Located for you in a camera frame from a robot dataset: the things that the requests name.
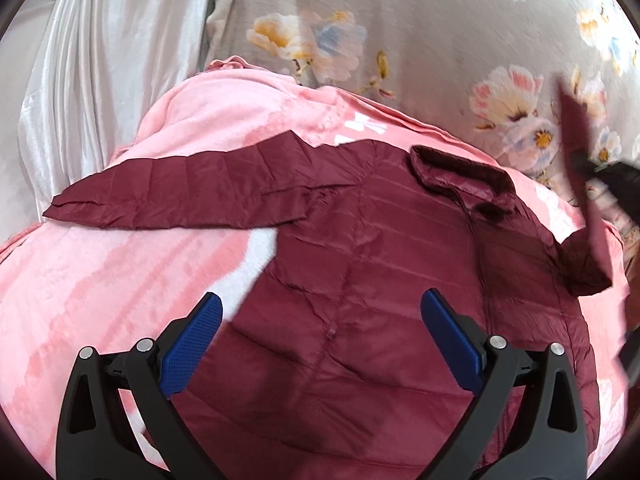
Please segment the grey floral curtain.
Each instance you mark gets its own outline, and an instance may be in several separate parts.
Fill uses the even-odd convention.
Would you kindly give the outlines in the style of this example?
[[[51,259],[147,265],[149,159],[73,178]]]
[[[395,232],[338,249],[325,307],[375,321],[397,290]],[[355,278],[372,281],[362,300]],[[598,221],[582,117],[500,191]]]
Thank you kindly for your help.
[[[639,158],[639,36],[617,0],[215,0],[212,58],[239,55],[449,131],[569,200],[563,79],[598,164]]]

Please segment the maroon puffer jacket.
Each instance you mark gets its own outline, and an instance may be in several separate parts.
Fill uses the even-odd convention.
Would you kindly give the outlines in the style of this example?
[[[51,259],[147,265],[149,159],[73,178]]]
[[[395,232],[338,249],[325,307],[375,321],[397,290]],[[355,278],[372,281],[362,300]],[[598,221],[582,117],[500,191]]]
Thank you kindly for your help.
[[[513,347],[562,344],[588,457],[600,425],[579,300],[612,283],[588,197],[556,240],[503,170],[425,145],[306,143],[121,162],[48,218],[99,229],[277,229],[276,252],[171,403],[219,479],[424,479],[474,396],[426,328],[437,289]]]

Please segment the white satin curtain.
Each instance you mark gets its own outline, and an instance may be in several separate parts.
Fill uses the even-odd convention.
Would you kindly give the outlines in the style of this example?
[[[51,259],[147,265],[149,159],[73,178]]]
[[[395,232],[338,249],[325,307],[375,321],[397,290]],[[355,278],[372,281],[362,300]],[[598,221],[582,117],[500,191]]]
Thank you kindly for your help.
[[[204,63],[214,0],[1,0],[1,235],[134,140]]]

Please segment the pink fleece blanket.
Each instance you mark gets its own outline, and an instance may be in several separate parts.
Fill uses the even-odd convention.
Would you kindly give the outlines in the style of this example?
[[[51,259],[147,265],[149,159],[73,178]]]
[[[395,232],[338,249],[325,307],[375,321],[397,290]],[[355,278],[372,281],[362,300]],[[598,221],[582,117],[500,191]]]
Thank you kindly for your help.
[[[308,89],[238,56],[177,84],[146,114],[119,160],[231,150],[289,126],[311,143],[425,144],[481,162],[450,133],[335,87]],[[76,352],[130,346],[211,290],[233,313],[274,252],[273,230],[140,234],[45,223],[1,251],[1,405],[43,467]]]

